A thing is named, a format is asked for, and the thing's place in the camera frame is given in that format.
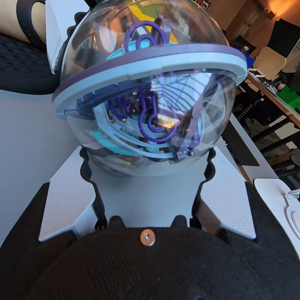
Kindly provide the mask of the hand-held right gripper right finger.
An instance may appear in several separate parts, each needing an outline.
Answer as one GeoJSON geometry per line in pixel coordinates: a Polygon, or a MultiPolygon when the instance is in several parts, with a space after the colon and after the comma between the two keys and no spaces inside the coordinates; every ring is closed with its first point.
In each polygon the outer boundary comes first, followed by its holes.
{"type": "Polygon", "coordinates": [[[209,151],[204,176],[192,206],[191,227],[213,235],[226,229],[255,239],[247,182],[218,147],[209,151]]]}

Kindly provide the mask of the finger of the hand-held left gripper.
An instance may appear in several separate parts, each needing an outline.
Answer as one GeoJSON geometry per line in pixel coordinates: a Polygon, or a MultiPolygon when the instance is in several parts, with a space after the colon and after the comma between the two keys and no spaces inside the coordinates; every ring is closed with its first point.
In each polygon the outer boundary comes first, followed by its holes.
{"type": "Polygon", "coordinates": [[[87,13],[90,6],[84,0],[46,0],[46,47],[52,74],[57,74],[60,58],[68,43],[67,30],[76,25],[76,13],[87,13]]]}

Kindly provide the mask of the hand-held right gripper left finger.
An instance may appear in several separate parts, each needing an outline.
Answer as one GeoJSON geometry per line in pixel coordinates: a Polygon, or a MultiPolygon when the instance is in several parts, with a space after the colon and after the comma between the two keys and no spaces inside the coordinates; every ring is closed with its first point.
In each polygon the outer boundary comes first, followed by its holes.
{"type": "Polygon", "coordinates": [[[103,201],[88,162],[86,149],[78,146],[50,179],[40,242],[67,231],[81,238],[93,232],[97,222],[103,226],[103,201]]]}

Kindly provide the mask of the clear plastic maze ball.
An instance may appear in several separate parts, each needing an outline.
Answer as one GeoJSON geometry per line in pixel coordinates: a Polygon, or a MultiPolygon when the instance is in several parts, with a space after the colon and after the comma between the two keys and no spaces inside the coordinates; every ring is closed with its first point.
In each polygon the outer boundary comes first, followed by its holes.
{"type": "Polygon", "coordinates": [[[52,103],[100,168],[168,175],[215,145],[247,70],[194,1],[103,1],[74,30],[52,103]]]}

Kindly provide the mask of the person's left forearm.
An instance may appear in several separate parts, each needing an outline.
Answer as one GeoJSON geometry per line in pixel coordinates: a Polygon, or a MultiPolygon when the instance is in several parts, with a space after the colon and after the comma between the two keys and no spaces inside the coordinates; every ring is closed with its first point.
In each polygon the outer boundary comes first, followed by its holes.
{"type": "MultiPolygon", "coordinates": [[[[22,42],[30,43],[17,19],[17,2],[17,0],[0,1],[0,32],[22,42]]],[[[41,42],[46,44],[46,7],[44,2],[33,1],[31,21],[41,42]]]]}

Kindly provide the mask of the black desk mat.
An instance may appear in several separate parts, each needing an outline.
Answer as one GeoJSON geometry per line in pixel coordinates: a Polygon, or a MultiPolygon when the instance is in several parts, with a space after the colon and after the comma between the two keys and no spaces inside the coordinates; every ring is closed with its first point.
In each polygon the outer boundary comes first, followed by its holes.
{"type": "Polygon", "coordinates": [[[228,122],[224,129],[222,138],[227,143],[240,165],[253,167],[260,166],[231,121],[228,122]]]}

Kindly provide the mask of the green plastic bin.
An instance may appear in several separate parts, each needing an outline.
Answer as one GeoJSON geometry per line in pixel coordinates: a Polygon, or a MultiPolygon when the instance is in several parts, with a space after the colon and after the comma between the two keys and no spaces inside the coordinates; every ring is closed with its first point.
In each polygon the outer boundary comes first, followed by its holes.
{"type": "Polygon", "coordinates": [[[285,86],[277,96],[293,108],[300,108],[300,96],[295,92],[291,92],[289,87],[285,86]]]}

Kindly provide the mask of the beige plywood chair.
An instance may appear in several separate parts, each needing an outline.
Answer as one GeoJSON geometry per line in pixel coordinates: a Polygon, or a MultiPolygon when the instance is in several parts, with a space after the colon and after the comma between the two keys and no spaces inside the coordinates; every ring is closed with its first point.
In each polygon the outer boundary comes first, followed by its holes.
{"type": "Polygon", "coordinates": [[[264,47],[253,64],[252,73],[257,78],[273,80],[286,64],[286,61],[287,59],[281,54],[270,47],[264,47]]]}

